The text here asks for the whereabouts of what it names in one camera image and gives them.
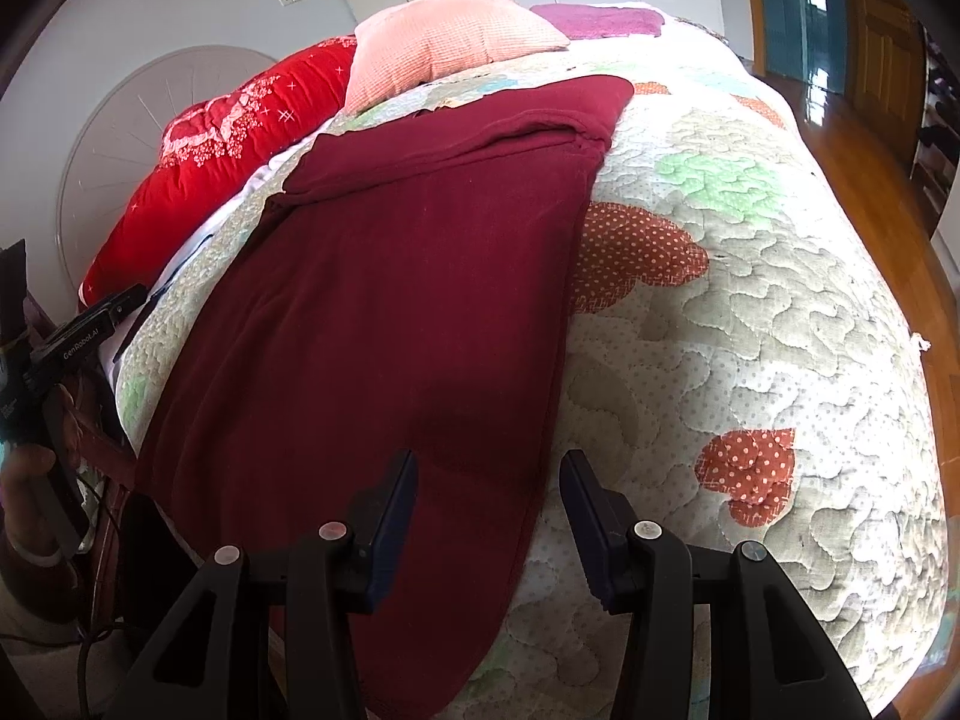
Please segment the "person's left hand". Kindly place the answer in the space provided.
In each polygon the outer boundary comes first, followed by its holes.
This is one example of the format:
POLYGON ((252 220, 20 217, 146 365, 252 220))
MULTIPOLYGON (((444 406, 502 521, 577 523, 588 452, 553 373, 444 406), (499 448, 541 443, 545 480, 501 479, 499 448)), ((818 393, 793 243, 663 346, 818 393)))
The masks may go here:
MULTIPOLYGON (((70 468, 76 468, 82 460, 78 403, 80 392, 60 385, 59 413, 67 452, 65 460, 70 468)), ((55 454, 46 447, 8 440, 2 444, 3 533, 18 556, 41 569, 57 566, 64 559, 59 538, 53 534, 34 491, 34 481, 43 479, 53 465, 55 454)))

